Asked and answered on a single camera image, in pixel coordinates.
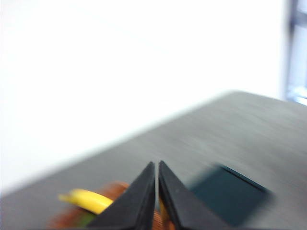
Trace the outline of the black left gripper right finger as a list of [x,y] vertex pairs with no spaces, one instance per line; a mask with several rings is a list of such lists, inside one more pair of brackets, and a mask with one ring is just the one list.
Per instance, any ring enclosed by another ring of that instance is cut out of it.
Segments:
[[225,230],[227,224],[207,208],[164,162],[159,162],[159,197],[177,230]]

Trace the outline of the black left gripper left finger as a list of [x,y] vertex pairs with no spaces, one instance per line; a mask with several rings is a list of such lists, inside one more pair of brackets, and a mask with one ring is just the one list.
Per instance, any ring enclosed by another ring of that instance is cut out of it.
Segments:
[[150,230],[155,207],[155,166],[143,169],[126,191],[86,228],[88,230]]

